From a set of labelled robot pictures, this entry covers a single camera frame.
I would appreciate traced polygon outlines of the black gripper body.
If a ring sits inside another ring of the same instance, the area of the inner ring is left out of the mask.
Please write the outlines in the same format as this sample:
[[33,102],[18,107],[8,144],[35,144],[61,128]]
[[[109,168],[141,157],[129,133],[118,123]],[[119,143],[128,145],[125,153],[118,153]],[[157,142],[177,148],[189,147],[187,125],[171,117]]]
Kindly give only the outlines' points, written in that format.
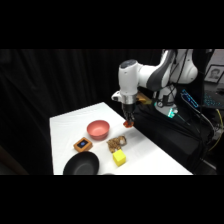
[[122,110],[125,115],[133,114],[135,111],[135,108],[136,108],[135,104],[123,104],[122,105]]

